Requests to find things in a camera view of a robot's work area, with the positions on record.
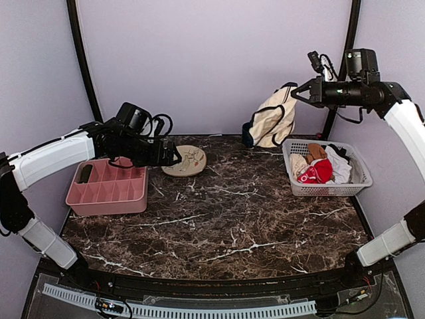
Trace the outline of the cream underwear with navy trim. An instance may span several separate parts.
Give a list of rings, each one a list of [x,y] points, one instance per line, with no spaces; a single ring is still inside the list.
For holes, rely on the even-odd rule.
[[[295,106],[297,100],[291,91],[298,87],[295,82],[287,82],[263,102],[252,114],[250,133],[254,147],[274,148],[281,146],[295,128]]]

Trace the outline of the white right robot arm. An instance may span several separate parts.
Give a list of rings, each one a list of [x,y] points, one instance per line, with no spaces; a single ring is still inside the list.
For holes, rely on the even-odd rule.
[[[397,135],[412,163],[424,176],[424,118],[419,107],[396,82],[326,82],[316,77],[294,89],[292,97],[316,108],[355,106],[374,112]],[[339,283],[353,288],[368,268],[424,241],[424,204],[420,203],[380,235],[345,257]]]

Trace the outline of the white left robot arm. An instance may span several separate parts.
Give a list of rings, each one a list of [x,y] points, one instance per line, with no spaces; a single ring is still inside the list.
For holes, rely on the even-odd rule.
[[[172,166],[182,157],[173,142],[162,136],[143,136],[115,119],[91,122],[31,150],[13,156],[1,154],[1,234],[21,236],[60,268],[80,290],[94,283],[94,276],[79,263],[81,257],[65,240],[43,223],[29,207],[24,190],[72,165],[106,156],[127,158],[135,167]]]

